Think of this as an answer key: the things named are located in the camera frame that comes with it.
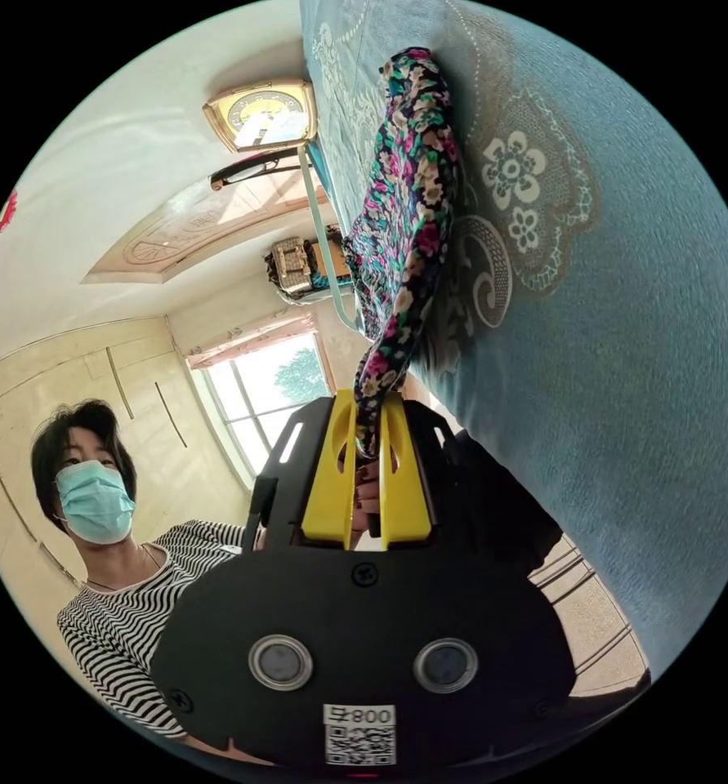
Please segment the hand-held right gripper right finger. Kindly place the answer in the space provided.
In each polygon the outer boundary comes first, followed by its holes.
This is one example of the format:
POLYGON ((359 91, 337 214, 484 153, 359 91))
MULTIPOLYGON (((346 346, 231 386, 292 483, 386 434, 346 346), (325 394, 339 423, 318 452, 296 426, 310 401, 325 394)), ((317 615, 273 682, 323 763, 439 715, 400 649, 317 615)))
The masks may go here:
POLYGON ((380 539, 384 550, 424 542, 431 518, 404 401, 389 394, 379 421, 380 539))

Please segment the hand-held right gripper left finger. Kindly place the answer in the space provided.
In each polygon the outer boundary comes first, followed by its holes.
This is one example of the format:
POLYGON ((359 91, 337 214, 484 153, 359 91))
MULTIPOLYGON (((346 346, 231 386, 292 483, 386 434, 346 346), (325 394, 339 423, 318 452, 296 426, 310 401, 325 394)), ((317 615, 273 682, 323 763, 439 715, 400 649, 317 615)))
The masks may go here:
POLYGON ((301 530, 312 542, 351 548, 356 458, 356 406, 351 389, 339 390, 324 416, 319 455, 301 530))

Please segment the person's right hand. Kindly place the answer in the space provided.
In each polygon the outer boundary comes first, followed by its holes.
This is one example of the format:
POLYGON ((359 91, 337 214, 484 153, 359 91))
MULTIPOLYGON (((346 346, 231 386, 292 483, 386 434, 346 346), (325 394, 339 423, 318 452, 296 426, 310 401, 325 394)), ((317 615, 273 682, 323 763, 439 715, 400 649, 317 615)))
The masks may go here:
POLYGON ((380 467, 370 461, 357 467, 354 477, 354 496, 351 514, 351 548, 354 550, 361 537, 369 531, 373 520, 380 515, 380 467))

